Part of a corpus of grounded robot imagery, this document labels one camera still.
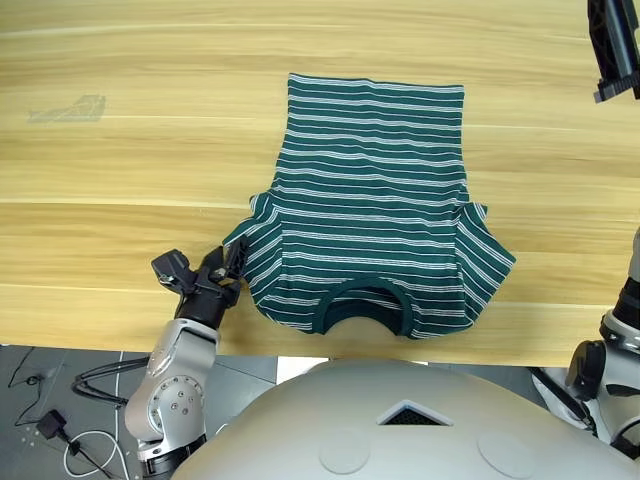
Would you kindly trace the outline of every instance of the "white stripe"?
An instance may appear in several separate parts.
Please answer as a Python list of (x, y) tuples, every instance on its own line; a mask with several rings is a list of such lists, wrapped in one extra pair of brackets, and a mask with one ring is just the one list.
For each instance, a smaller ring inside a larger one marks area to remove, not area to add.
[(427, 227), (449, 227), (452, 223), (451, 220), (438, 220), (438, 221), (430, 221), (425, 220), (423, 218), (395, 218), (388, 217), (386, 215), (346, 215), (343, 213), (326, 213), (326, 212), (315, 212), (308, 210), (296, 210), (293, 208), (284, 208), (280, 206), (276, 206), (279, 212), (282, 212), (287, 215), (295, 215), (297, 217), (304, 218), (324, 218), (324, 219), (332, 219), (332, 220), (345, 220), (348, 222), (360, 221), (360, 222), (390, 222), (390, 223), (400, 223), (400, 224), (412, 224), (412, 225), (426, 225)]
[[(294, 142), (286, 142), (291, 143), (293, 145), (300, 146), (309, 146), (304, 143), (294, 143)], [(385, 165), (421, 165), (425, 167), (434, 167), (434, 168), (443, 168), (443, 167), (464, 167), (464, 163), (462, 161), (462, 156), (457, 152), (441, 152), (441, 153), (429, 153), (429, 157), (439, 157), (442, 155), (450, 155), (457, 157), (457, 160), (438, 160), (435, 162), (421, 159), (421, 158), (391, 158), (391, 157), (377, 157), (375, 155), (371, 155), (369, 153), (341, 153), (335, 152), (332, 150), (291, 150), (286, 147), (282, 147), (280, 149), (280, 153), (285, 153), (286, 155), (294, 155), (298, 157), (310, 157), (310, 156), (320, 156), (320, 157), (328, 157), (328, 158), (337, 158), (340, 160), (368, 160), (370, 162), (382, 163)], [(464, 173), (464, 168), (456, 169), (455, 173)]]
[(456, 145), (459, 145), (460, 143), (460, 137), (456, 137), (453, 135), (437, 135), (435, 133), (416, 133), (416, 132), (407, 132), (407, 131), (402, 131), (402, 132), (393, 132), (393, 131), (389, 131), (389, 130), (378, 130), (377, 128), (370, 128), (370, 129), (357, 129), (357, 128), (346, 128), (343, 126), (340, 127), (333, 127), (333, 126), (329, 126), (329, 125), (305, 125), (304, 123), (302, 125), (298, 125), (295, 122), (289, 122), (289, 127), (295, 127), (294, 128), (290, 128), (289, 130), (291, 131), (295, 131), (298, 133), (306, 133), (304, 131), (301, 131), (299, 129), (304, 129), (304, 128), (315, 128), (315, 129), (319, 129), (320, 131), (326, 131), (326, 130), (339, 130), (341, 132), (357, 132), (357, 133), (371, 133), (371, 132), (377, 132), (377, 133), (383, 133), (383, 134), (387, 134), (387, 135), (396, 135), (396, 136), (400, 136), (402, 135), (403, 137), (405, 137), (404, 140), (402, 140), (402, 145), (411, 142), (410, 138), (412, 136), (414, 137), (435, 137), (435, 138), (446, 138), (447, 140), (455, 140), (456, 141)]
[(386, 83), (386, 82), (374, 82), (366, 78), (358, 80), (340, 80), (332, 78), (308, 78), (301, 77), (295, 73), (290, 73), (289, 78), (298, 83), (316, 84), (316, 85), (336, 85), (345, 87), (371, 87), (377, 89), (388, 90), (402, 90), (402, 91), (415, 91), (415, 92), (427, 92), (427, 93), (464, 93), (464, 87), (461, 85), (448, 85), (448, 86), (424, 86), (424, 85), (404, 85), (401, 83)]
[(273, 262), (273, 265), (271, 265), (269, 268), (267, 268), (264, 272), (262, 272), (259, 275), (256, 275), (255, 277), (253, 277), (253, 280), (251, 280), (249, 282), (249, 287), (250, 288), (255, 287), (259, 282), (261, 282), (262, 280), (267, 278), (269, 275), (271, 275), (277, 268), (280, 268), (281, 265), (282, 265), (282, 259), (277, 258), (276, 261)]
[(484, 307), (486, 307), (486, 306), (487, 306), (487, 302), (486, 302), (483, 298), (480, 298), (480, 297), (476, 294), (476, 292), (474, 292), (474, 291), (471, 289), (471, 287), (469, 287), (469, 286), (468, 286), (468, 285), (466, 285), (466, 284), (465, 284), (465, 286), (464, 286), (464, 293), (465, 293), (466, 295), (468, 295), (469, 297), (471, 297), (471, 298), (473, 299), (473, 301), (474, 301), (474, 302), (476, 302), (477, 304), (479, 304), (482, 308), (484, 308)]
[(442, 333), (429, 333), (429, 332), (420, 332), (418, 330), (412, 330), (411, 335), (416, 338), (434, 338), (434, 337), (442, 337)]
[[(296, 270), (312, 270), (312, 271), (318, 271), (318, 272), (336, 272), (336, 273), (356, 273), (358, 274), (359, 277), (362, 277), (363, 275), (368, 275), (371, 276), (373, 274), (373, 272), (368, 272), (368, 271), (364, 271), (364, 270), (350, 270), (348, 268), (316, 268), (316, 267), (310, 267), (307, 265), (296, 265), (295, 266)], [(407, 272), (402, 272), (402, 276), (403, 277), (416, 277), (416, 278), (424, 278), (424, 279), (428, 279), (428, 280), (442, 280), (442, 279), (449, 279), (449, 280), (457, 280), (458, 277), (452, 277), (452, 276), (437, 276), (437, 277), (433, 277), (433, 276), (429, 276), (429, 275), (418, 275), (416, 273), (407, 273)], [(341, 278), (336, 278), (335, 279), (335, 283), (340, 283), (340, 281), (346, 281), (344, 279)]]
[(304, 158), (303, 160), (289, 160), (287, 158), (283, 158), (283, 157), (278, 157), (278, 161), (279, 162), (286, 162), (286, 163), (293, 163), (294, 165), (302, 165), (302, 164), (306, 164), (306, 163), (315, 163), (318, 165), (325, 165), (327, 167), (331, 167), (331, 168), (368, 168), (371, 170), (378, 170), (380, 172), (393, 172), (393, 173), (405, 173), (407, 175), (436, 175), (436, 176), (445, 176), (445, 175), (457, 175), (460, 178), (465, 178), (465, 174), (463, 171), (453, 171), (453, 172), (421, 172), (420, 170), (396, 170), (394, 168), (384, 168), (384, 167), (377, 167), (375, 165), (352, 165), (352, 164), (345, 164), (345, 163), (341, 163), (341, 164), (335, 164), (335, 163), (330, 163), (330, 162), (323, 162), (321, 160), (314, 160), (313, 157), (311, 158)]
[(290, 246), (299, 246), (299, 247), (308, 247), (308, 248), (313, 248), (313, 249), (320, 249), (320, 250), (331, 250), (333, 252), (335, 252), (336, 250), (347, 250), (347, 251), (353, 251), (353, 252), (376, 252), (376, 253), (391, 253), (394, 255), (397, 254), (401, 254), (401, 255), (417, 255), (420, 257), (451, 257), (453, 259), (455, 259), (455, 256), (450, 254), (450, 253), (446, 253), (446, 254), (442, 254), (442, 253), (418, 253), (418, 252), (411, 252), (411, 251), (402, 251), (402, 250), (378, 250), (376, 248), (364, 248), (364, 247), (357, 247), (357, 248), (348, 248), (348, 247), (336, 247), (335, 245), (331, 245), (331, 246), (323, 246), (323, 245), (313, 245), (313, 244), (308, 244), (308, 243), (298, 243), (298, 242), (287, 242), (287, 247)]
[(275, 257), (277, 257), (277, 256), (281, 255), (281, 253), (282, 253), (282, 249), (279, 249), (279, 248), (278, 248), (278, 249), (276, 249), (276, 251), (275, 251), (275, 252), (273, 252), (273, 255), (271, 255), (270, 257), (265, 258), (262, 262), (260, 262), (260, 263), (259, 263), (258, 265), (256, 265), (255, 267), (252, 267), (250, 270), (247, 270), (247, 271), (244, 273), (244, 275), (243, 275), (243, 276), (244, 276), (245, 278), (250, 277), (251, 275), (253, 275), (253, 272), (255, 272), (256, 270), (259, 270), (259, 269), (260, 269), (260, 267), (262, 267), (265, 263), (275, 261), (275, 260), (274, 260), (274, 259), (275, 259)]
[(379, 259), (379, 258), (363, 258), (363, 257), (339, 257), (336, 255), (316, 255), (313, 253), (302, 252), (282, 252), (283, 258), (302, 258), (304, 260), (310, 260), (321, 263), (341, 263), (345, 265), (349, 264), (363, 264), (363, 265), (382, 265), (386, 267), (409, 267), (409, 268), (421, 268), (428, 270), (453, 270), (456, 268), (455, 263), (424, 263), (414, 262), (411, 260), (398, 260), (398, 259)]
[(390, 310), (402, 310), (402, 307), (398, 304), (387, 302), (385, 300), (377, 300), (375, 298), (360, 298), (360, 297), (339, 297), (331, 300), (331, 303), (343, 302), (343, 301), (353, 301), (353, 300), (361, 300), (363, 302), (373, 303), (375, 305), (379, 305), (381, 307), (388, 308)]
[[(288, 188), (288, 187), (274, 187), (272, 188), (275, 192), (282, 193), (291, 193), (296, 195), (307, 195), (310, 197), (320, 197), (320, 198), (338, 198), (340, 200), (365, 200), (369, 202), (393, 202), (393, 203), (406, 203), (408, 205), (424, 205), (427, 207), (446, 207), (447, 205), (457, 206), (460, 202), (451, 198), (449, 200), (437, 201), (437, 200), (417, 200), (407, 197), (400, 197), (396, 195), (369, 195), (366, 193), (336, 193), (336, 192), (324, 192), (321, 190), (309, 190), (307, 188)], [(311, 205), (322, 205), (323, 207), (329, 207), (330, 205), (322, 204), (322, 203), (311, 203), (311, 202), (301, 202), (301, 203), (310, 203)], [(418, 212), (422, 215), (429, 214), (430, 212), (425, 212), (424, 210), (418, 210), (415, 208), (389, 208), (389, 207), (356, 207), (354, 205), (334, 205), (334, 206), (344, 206), (347, 208), (382, 208), (384, 210), (410, 210), (413, 212)]]
[(264, 284), (260, 290), (258, 290), (257, 292), (251, 292), (251, 295), (253, 296), (253, 298), (257, 298), (259, 297), (262, 292), (269, 291), (269, 289), (273, 286), (274, 283), (276, 283), (278, 281), (278, 277), (274, 278), (273, 280), (271, 280), (270, 282), (267, 282), (266, 284)]
[(420, 235), (420, 237), (424, 237), (425, 235), (428, 237), (451, 237), (454, 238), (454, 233), (432, 233), (425, 232), (424, 230), (402, 230), (400, 228), (376, 228), (376, 227), (348, 227), (345, 225), (318, 225), (316, 223), (301, 223), (301, 222), (291, 222), (289, 220), (283, 220), (282, 225), (299, 225), (303, 227), (322, 227), (322, 228), (338, 228), (340, 230), (345, 230), (347, 228), (360, 230), (375, 230), (376, 232), (400, 232), (408, 235)]
[(305, 282), (305, 283), (323, 283), (323, 284), (338, 284), (347, 282), (349, 280), (353, 280), (352, 278), (324, 278), (324, 277), (310, 277), (308, 275), (291, 275), (287, 273), (283, 273), (279, 277), (280, 280), (285, 282)]
[(283, 313), (283, 314), (285, 314), (285, 315), (297, 315), (297, 316), (301, 316), (301, 317), (308, 317), (309, 315), (315, 315), (315, 314), (316, 314), (316, 312), (305, 312), (305, 313), (300, 313), (300, 312), (284, 312), (284, 311), (282, 311), (282, 310), (277, 310), (277, 309), (275, 309), (275, 308), (271, 308), (271, 307), (261, 307), (261, 308), (264, 308), (265, 310), (266, 310), (266, 309), (269, 309), (269, 310), (271, 310), (271, 311), (273, 311), (273, 312)]
[(462, 112), (462, 108), (460, 107), (433, 107), (433, 106), (423, 106), (423, 105), (407, 105), (405, 103), (378, 102), (377, 100), (336, 100), (335, 98), (332, 98), (331, 100), (329, 100), (326, 98), (300, 97), (298, 95), (291, 95), (291, 94), (289, 94), (289, 101), (301, 102), (301, 103), (349, 105), (354, 107), (366, 105), (370, 107), (390, 108), (393, 110), (418, 110), (422, 112), (444, 112), (444, 113)]
[[(321, 195), (316, 195), (315, 197), (312, 197), (312, 198), (318, 199), (318, 197), (321, 197)], [(354, 213), (355, 213), (356, 210), (364, 210), (365, 212), (363, 212), (363, 213), (367, 213), (367, 211), (371, 211), (371, 210), (380, 210), (381, 213), (382, 212), (384, 212), (384, 213), (409, 212), (409, 213), (412, 213), (417, 218), (422, 218), (422, 217), (425, 217), (426, 215), (429, 215), (430, 217), (434, 216), (430, 212), (427, 214), (427, 212), (425, 212), (424, 210), (418, 210), (418, 209), (415, 209), (415, 208), (390, 208), (390, 207), (386, 207), (386, 206), (376, 206), (376, 203), (373, 202), (373, 201), (370, 201), (369, 205), (366, 205), (366, 206), (356, 206), (356, 205), (353, 205), (353, 204), (346, 204), (345, 205), (346, 202), (340, 202), (341, 203), (340, 205), (336, 205), (335, 203), (333, 203), (333, 204), (331, 204), (331, 203), (328, 203), (328, 204), (327, 203), (317, 203), (317, 202), (311, 202), (311, 201), (308, 201), (308, 200), (292, 200), (292, 199), (288, 199), (288, 198), (283, 198), (282, 201), (284, 203), (286, 203), (286, 204), (289, 204), (290, 206), (294, 206), (294, 205), (292, 205), (294, 203), (303, 205), (303, 207), (301, 207), (301, 208), (304, 208), (304, 206), (307, 206), (307, 205), (313, 205), (315, 207), (320, 207), (320, 208), (314, 209), (315, 211), (318, 211), (318, 210), (329, 210), (330, 208), (333, 209), (333, 210), (339, 210), (339, 209), (342, 208), (342, 209), (346, 209), (346, 211), (354, 212)], [(461, 202), (456, 202), (454, 200), (453, 203), (448, 203), (448, 204), (445, 204), (445, 205), (442, 205), (442, 206), (451, 205), (452, 207), (456, 207), (456, 206), (460, 205), (460, 203)], [(442, 216), (442, 215), (444, 215), (445, 217), (450, 218), (451, 217), (451, 209), (448, 209), (446, 211), (441, 212), (440, 216)]]
[(397, 243), (399, 245), (411, 245), (414, 247), (434, 247), (443, 249), (455, 248), (451, 242), (434, 242), (433, 240), (409, 240), (400, 237), (366, 237), (363, 235), (340, 235), (319, 232), (306, 232), (301, 230), (284, 230), (283, 236), (298, 238), (315, 238), (319, 240), (330, 240), (334, 242), (373, 242), (378, 245), (386, 243)]
[(341, 178), (344, 180), (358, 180), (358, 181), (372, 181), (379, 180), (381, 182), (394, 183), (399, 185), (421, 185), (424, 187), (452, 187), (454, 185), (465, 186), (466, 182), (461, 180), (446, 180), (446, 181), (432, 181), (432, 180), (409, 180), (407, 178), (394, 178), (387, 177), (386, 175), (380, 175), (379, 173), (364, 173), (364, 174), (348, 174), (337, 172), (325, 172), (322, 170), (316, 170), (315, 168), (286, 168), (276, 167), (276, 172), (284, 173), (287, 175), (315, 175), (322, 178)]
[[(277, 230), (280, 227), (280, 225), (276, 225), (270, 232), (264, 234), (259, 240), (255, 240), (252, 241), (251, 244), (252, 245), (256, 245), (259, 241), (261, 241), (264, 237), (266, 237), (267, 235), (270, 235), (273, 230)], [(272, 248), (274, 248), (275, 246), (278, 245), (278, 243), (280, 242), (280, 240), (282, 240), (282, 237), (280, 235), (278, 235), (276, 238), (274, 238), (273, 240), (271, 240), (269, 243), (267, 243), (266, 245), (264, 245), (262, 248), (260, 248), (260, 250), (253, 252), (252, 254), (250, 254), (247, 257), (247, 263), (252, 263), (254, 262), (257, 258), (259, 258), (260, 256), (262, 256), (263, 254), (267, 253), (269, 250), (271, 250)]]
[(297, 113), (289, 113), (289, 118), (295, 120), (309, 120), (316, 122), (332, 122), (332, 123), (353, 123), (356, 125), (385, 125), (387, 127), (409, 127), (424, 128), (430, 130), (450, 130), (459, 132), (462, 130), (460, 125), (438, 125), (435, 123), (418, 123), (403, 122), (401, 120), (380, 120), (377, 118), (347, 118), (347, 117), (329, 117), (326, 115), (300, 115)]
[[(307, 277), (309, 278), (311, 282), (313, 282), (313, 277)], [(323, 290), (307, 290), (305, 288), (288, 288), (288, 287), (276, 287), (274, 290), (282, 290), (285, 292), (304, 292), (304, 293), (313, 293), (314, 295), (319, 295), (319, 296), (324, 296), (329, 290), (323, 289)]]
[[(424, 155), (425, 157), (431, 158), (434, 157), (436, 155), (458, 155), (460, 158), (462, 158), (462, 154), (460, 153), (460, 151), (462, 150), (462, 147), (458, 146), (456, 147), (456, 149), (454, 150), (453, 147), (450, 147), (449, 150), (447, 150), (446, 152), (426, 152), (426, 151), (421, 151), (421, 150), (383, 150), (381, 148), (376, 148), (376, 147), (372, 147), (371, 145), (362, 145), (360, 143), (355, 143), (355, 144), (344, 144), (344, 143), (337, 143), (337, 142), (331, 142), (331, 145), (327, 145), (326, 143), (314, 143), (310, 140), (307, 140), (304, 143), (298, 143), (298, 142), (294, 142), (291, 140), (291, 137), (285, 137), (284, 139), (284, 143), (283, 143), (283, 147), (282, 148), (287, 148), (287, 145), (298, 145), (300, 147), (303, 148), (309, 148), (309, 147), (316, 147), (319, 149), (327, 149), (327, 148), (333, 148), (334, 150), (332, 150), (332, 152), (335, 152), (337, 154), (339, 154), (340, 152), (338, 152), (337, 150), (335, 150), (335, 148), (351, 148), (351, 149), (359, 149), (361, 150), (361, 152), (359, 153), (365, 153), (365, 154), (369, 154), (371, 152), (380, 152), (380, 153), (384, 153), (384, 154), (402, 154), (403, 157), (408, 158), (411, 157), (413, 155)], [(300, 150), (301, 153), (307, 154), (308, 151), (307, 150)], [(392, 164), (397, 164), (397, 165), (402, 165), (403, 164), (403, 159), (398, 158), (398, 157), (391, 157), (391, 156), (387, 156), (387, 157), (378, 157), (378, 158), (385, 158), (386, 160), (388, 160), (386, 163), (392, 163)], [(411, 160), (409, 160), (408, 162), (404, 162), (404, 164), (410, 165)], [(422, 164), (423, 165), (427, 165), (427, 160), (426, 158), (424, 160), (422, 160)]]
[[(506, 277), (507, 274), (502, 273), (500, 270), (496, 270), (493, 265), (491, 265), (490, 263), (488, 263), (484, 258), (482, 258), (480, 255), (478, 255), (473, 249), (471, 249), (471, 247), (469, 247), (469, 245), (467, 245), (466, 243), (462, 242), (462, 241), (458, 241), (457, 245), (458, 248), (459, 247), (464, 247), (465, 251), (468, 254), (473, 255), (474, 258), (477, 258), (478, 260), (480, 260), (487, 268), (489, 268), (490, 270), (493, 270), (494, 273), (496, 273), (496, 275), (498, 275), (499, 279), (502, 279), (504, 277)], [(480, 265), (478, 265), (478, 263), (476, 263), (476, 265), (478, 266), (478, 268), (483, 268), (486, 270), (486, 268), (481, 267)]]
[[(330, 189), (333, 189), (333, 188), (351, 188), (351, 187), (348, 187), (346, 185), (336, 185), (335, 183), (332, 184), (332, 183), (314, 182), (313, 180), (299, 180), (297, 178), (292, 180), (290, 178), (284, 178), (284, 177), (279, 177), (277, 179), (276, 183), (278, 185), (284, 185), (284, 184), (299, 185), (299, 184), (303, 184), (303, 183), (308, 183), (310, 185), (316, 185), (318, 187), (322, 187), (322, 189), (318, 189), (318, 190), (315, 190), (315, 191), (324, 191), (323, 190), (324, 187), (329, 187)], [(421, 194), (421, 196), (424, 196), (424, 195), (435, 195), (437, 197), (442, 197), (442, 196), (445, 196), (445, 195), (451, 195), (451, 193), (449, 193), (449, 192), (444, 192), (444, 193), (427, 192), (427, 193), (424, 193), (424, 192), (419, 192), (419, 191), (416, 191), (416, 190), (403, 190), (401, 188), (397, 188), (395, 186), (391, 187), (391, 186), (388, 186), (388, 185), (385, 185), (384, 187), (372, 187), (372, 186), (369, 186), (369, 185), (359, 185), (358, 186), (358, 190), (384, 190), (385, 192), (402, 192), (402, 193), (410, 193), (410, 194)], [(466, 190), (464, 190), (464, 191), (458, 190), (458, 195), (459, 196), (460, 195), (467, 195), (467, 194), (468, 194), (468, 192)], [(456, 206), (460, 206), (460, 205), (463, 205), (465, 203), (468, 203), (468, 202), (463, 202), (460, 199), (458, 199), (458, 201), (455, 203), (455, 205)], [(444, 214), (451, 215), (451, 212), (442, 212), (442, 213), (429, 212), (429, 214), (430, 215), (444, 215)]]
[(349, 110), (349, 109), (341, 109), (341, 108), (336, 108), (335, 105), (331, 105), (331, 104), (325, 104), (322, 105), (321, 107), (306, 107), (306, 106), (302, 106), (302, 105), (292, 105), (289, 104), (289, 112), (295, 111), (295, 110), (312, 110), (312, 111), (320, 111), (322, 113), (326, 113), (326, 112), (340, 112), (340, 113), (347, 113), (350, 114), (352, 118), (357, 118), (355, 117), (355, 115), (372, 115), (372, 116), (382, 116), (382, 117), (391, 117), (394, 119), (398, 119), (398, 117), (405, 117), (405, 118), (415, 118), (416, 120), (420, 120), (420, 121), (425, 121), (425, 120), (435, 120), (436, 122), (452, 122), (454, 123), (454, 125), (461, 125), (462, 124), (462, 118), (461, 117), (431, 117), (429, 115), (424, 115), (424, 114), (420, 114), (420, 115), (416, 115), (416, 114), (411, 114), (408, 112), (395, 112), (395, 113), (388, 113), (388, 112), (382, 112), (380, 110)]
[(382, 137), (363, 137), (362, 135), (351, 135), (349, 133), (307, 133), (307, 132), (297, 132), (295, 130), (291, 130), (287, 128), (285, 130), (285, 134), (294, 138), (313, 138), (314, 140), (356, 140), (362, 143), (377, 143), (380, 145), (400, 145), (406, 146), (411, 145), (412, 147), (423, 147), (423, 148), (447, 148), (454, 147), (460, 148), (460, 142), (417, 142), (415, 140), (394, 140), (390, 138), (382, 138)]
[(304, 299), (304, 298), (288, 298), (280, 295), (267, 295), (261, 301), (270, 301), (283, 303), (285, 305), (297, 305), (300, 307), (316, 307), (320, 303), (320, 299)]
[[(425, 285), (425, 284), (408, 283), (398, 278), (389, 278), (389, 277), (381, 277), (381, 278), (383, 280), (387, 280), (388, 282), (393, 283), (394, 285), (403, 287), (405, 290), (408, 290), (409, 292), (411, 291), (429, 292), (429, 293), (462, 293), (463, 292), (462, 285)], [(441, 280), (441, 279), (452, 279), (456, 277), (430, 277), (430, 278), (435, 280)], [(447, 301), (454, 302), (456, 301), (456, 299), (447, 300)]]
[(475, 207), (476, 212), (478, 212), (478, 216), (482, 219), (482, 221), (486, 220), (487, 212), (484, 211), (482, 206), (479, 203), (473, 203), (472, 205)]
[(275, 219), (276, 219), (277, 215), (278, 215), (278, 212), (274, 209), (274, 210), (271, 212), (271, 215), (269, 215), (269, 218), (268, 218), (267, 220), (263, 221), (263, 222), (258, 222), (257, 220), (255, 220), (255, 218), (254, 218), (254, 217), (249, 217), (249, 218), (247, 218), (247, 219), (243, 220), (243, 222), (242, 222), (242, 223), (244, 223), (244, 222), (246, 222), (246, 221), (248, 221), (248, 220), (253, 220), (253, 221), (254, 221), (254, 222), (256, 222), (256, 223), (254, 223), (252, 226), (250, 226), (250, 227), (249, 227), (249, 228), (247, 228), (246, 230), (242, 230), (241, 232), (239, 232), (239, 233), (238, 233), (236, 236), (234, 236), (233, 238), (229, 239), (229, 240), (227, 241), (227, 245), (232, 244), (234, 241), (236, 241), (236, 240), (237, 240), (240, 236), (242, 236), (242, 235), (246, 235), (247, 237), (249, 237), (249, 236), (251, 236), (254, 232), (256, 232), (257, 230), (260, 230), (261, 228), (263, 228), (263, 227), (265, 227), (265, 226), (267, 226), (267, 225), (269, 225), (269, 224), (273, 223), (273, 222), (275, 221)]
[[(312, 88), (300, 88), (294, 85), (289, 86), (289, 92), (292, 90), (299, 90), (302, 93), (319, 93), (320, 95), (347, 95), (353, 98), (355, 95), (373, 95), (374, 97), (387, 97), (391, 99), (407, 99), (407, 100), (419, 100), (421, 102), (450, 102), (450, 103), (462, 103), (463, 98), (425, 98), (425, 97), (412, 97), (411, 95), (385, 95), (379, 92), (340, 92), (338, 90), (313, 90)], [(333, 98), (325, 97), (327, 102), (331, 102)]]
[[(502, 254), (500, 254), (499, 252), (497, 252), (496, 250), (494, 250), (493, 248), (489, 247), (485, 242), (483, 242), (482, 240), (480, 240), (478, 237), (476, 237), (473, 233), (471, 233), (467, 227), (465, 227), (465, 225), (463, 223), (458, 223), (458, 229), (460, 231), (462, 231), (462, 233), (464, 234), (465, 237), (467, 237), (469, 240), (471, 240), (473, 243), (475, 243), (478, 247), (480, 247), (482, 250), (484, 250), (486, 253), (488, 253), (489, 255), (491, 255), (493, 258), (495, 258), (496, 260), (498, 260), (500, 263), (502, 263), (504, 266), (508, 267), (509, 269), (511, 269), (511, 267), (513, 267), (513, 261), (511, 261), (510, 259), (506, 258), (505, 256), (503, 256)], [(495, 242), (496, 240), (494, 238), (492, 238), (490, 235), (487, 235), (487, 237), (489, 239), (491, 239), (491, 241)]]
[(464, 261), (467, 262), (467, 265), (469, 265), (469, 267), (471, 267), (471, 270), (473, 270), (474, 272), (476, 272), (477, 276), (480, 277), (482, 280), (484, 280), (485, 282), (487, 282), (488, 285), (490, 285), (493, 288), (498, 288), (500, 286), (500, 284), (498, 282), (496, 282), (493, 278), (491, 278), (489, 275), (487, 275), (484, 270), (482, 270), (480, 267), (478, 267), (475, 263), (473, 263), (471, 261), (471, 259), (463, 252), (460, 251), (459, 248), (456, 247), (456, 254), (458, 255), (458, 257), (462, 258)]
[(462, 270), (462, 273), (464, 274), (463, 283), (466, 282), (467, 285), (469, 284), (469, 282), (473, 283), (477, 287), (476, 292), (477, 293), (483, 292), (487, 296), (487, 298), (490, 298), (493, 295), (493, 293), (487, 292), (484, 289), (484, 287), (480, 286), (480, 284), (474, 280), (474, 278), (465, 270), (464, 265), (460, 264), (460, 269)]

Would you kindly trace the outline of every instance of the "wood grain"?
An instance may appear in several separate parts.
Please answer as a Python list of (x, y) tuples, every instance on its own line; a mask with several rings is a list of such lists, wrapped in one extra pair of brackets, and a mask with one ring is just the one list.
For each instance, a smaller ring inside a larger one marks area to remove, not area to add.
[[(566, 365), (615, 302), (640, 220), (640, 109), (594, 104), (585, 8), (0, 0), (0, 341), (151, 349), (175, 298), (149, 261), (195, 263), (249, 214), (295, 71), (464, 84), (471, 196), (518, 263), (460, 334), (412, 342), (356, 319), (309, 336), (245, 292), (222, 352)], [(99, 121), (28, 121), (82, 95), (106, 97)]]

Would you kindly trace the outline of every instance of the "green striped shirt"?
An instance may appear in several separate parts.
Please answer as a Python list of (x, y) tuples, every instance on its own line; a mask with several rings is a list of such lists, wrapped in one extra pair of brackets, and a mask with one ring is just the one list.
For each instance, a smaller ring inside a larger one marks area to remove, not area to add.
[(225, 239), (272, 320), (325, 333), (353, 316), (426, 338), (472, 326), (515, 258), (469, 202), (464, 88), (291, 74), (271, 188)]

